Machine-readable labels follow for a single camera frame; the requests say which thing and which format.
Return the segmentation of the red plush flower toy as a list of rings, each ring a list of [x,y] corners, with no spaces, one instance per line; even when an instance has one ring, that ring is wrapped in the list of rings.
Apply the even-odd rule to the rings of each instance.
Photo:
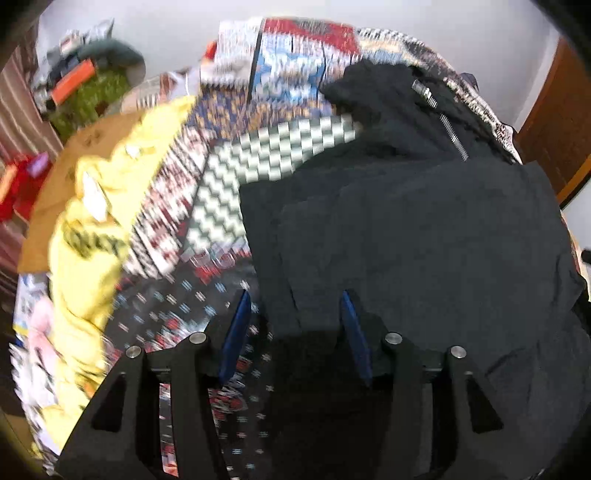
[[[14,216],[28,222],[37,196],[52,168],[47,152],[18,153],[1,176],[1,221]]]

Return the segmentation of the orange shoe box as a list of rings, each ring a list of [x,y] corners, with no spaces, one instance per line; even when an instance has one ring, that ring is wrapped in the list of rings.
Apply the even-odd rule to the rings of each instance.
[[[90,59],[83,60],[62,79],[60,79],[51,91],[51,99],[56,105],[61,105],[83,83],[96,74],[96,69]]]

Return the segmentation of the black zip hoodie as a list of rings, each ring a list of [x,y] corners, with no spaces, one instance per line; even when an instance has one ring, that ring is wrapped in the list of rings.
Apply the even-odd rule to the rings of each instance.
[[[352,290],[423,350],[464,347],[531,449],[525,479],[590,475],[590,306],[554,191],[439,79],[363,60],[322,94],[362,126],[239,190],[273,331],[274,479],[378,479],[391,404],[339,323]]]

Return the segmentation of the pile of papers and clutter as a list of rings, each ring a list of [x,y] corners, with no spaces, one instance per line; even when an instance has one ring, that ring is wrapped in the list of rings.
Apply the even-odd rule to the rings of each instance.
[[[47,51],[29,81],[34,102],[41,115],[55,109],[51,92],[57,83],[80,63],[77,51],[94,41],[109,39],[113,26],[114,19],[111,18],[95,24],[86,32],[68,30],[58,45]]]

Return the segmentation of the grey neck pillow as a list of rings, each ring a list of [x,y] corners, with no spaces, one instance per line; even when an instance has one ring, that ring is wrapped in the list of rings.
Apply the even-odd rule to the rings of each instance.
[[[112,38],[97,40],[81,46],[77,58],[92,60],[101,68],[122,70],[131,86],[141,83],[146,74],[143,56],[126,43]]]

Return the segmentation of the bamboo folding lap table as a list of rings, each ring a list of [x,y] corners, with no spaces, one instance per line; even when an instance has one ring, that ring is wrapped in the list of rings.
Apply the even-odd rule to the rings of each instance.
[[[42,273],[48,268],[48,245],[57,217],[75,195],[75,171],[80,157],[109,158],[143,112],[114,114],[99,119],[69,138],[45,179],[32,209],[17,272]]]

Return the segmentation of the patchwork patterned bed sheet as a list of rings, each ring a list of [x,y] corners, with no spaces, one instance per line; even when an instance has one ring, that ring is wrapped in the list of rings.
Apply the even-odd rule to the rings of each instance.
[[[286,177],[309,156],[355,138],[353,122],[321,90],[363,59],[417,66],[441,79],[489,136],[514,150],[512,128],[482,99],[477,82],[412,36],[308,19],[223,23],[188,124],[193,133],[213,133],[216,144],[206,150],[179,225],[167,214],[186,155],[174,151],[150,189],[105,329],[110,362],[132,346],[171,348],[225,313],[236,292],[259,292],[239,186]]]

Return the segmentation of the yellow duck blanket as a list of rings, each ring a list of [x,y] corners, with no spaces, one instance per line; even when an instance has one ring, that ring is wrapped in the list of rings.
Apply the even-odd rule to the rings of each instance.
[[[56,220],[48,248],[56,401],[41,415],[57,448],[65,446],[105,377],[103,332],[132,226],[194,103],[184,96],[152,108],[109,156],[85,154],[77,161],[75,193]]]

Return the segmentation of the green patterned storage box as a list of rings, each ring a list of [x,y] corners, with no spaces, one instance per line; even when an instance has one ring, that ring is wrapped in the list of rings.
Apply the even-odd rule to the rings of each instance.
[[[65,144],[79,129],[97,121],[129,90],[121,69],[99,70],[50,113],[49,121],[60,141]]]

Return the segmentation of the brown wooden door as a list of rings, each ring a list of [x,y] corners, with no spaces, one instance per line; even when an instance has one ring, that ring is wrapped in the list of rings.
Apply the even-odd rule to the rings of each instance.
[[[543,168],[562,206],[590,178],[590,73],[563,39],[517,146],[524,162]]]

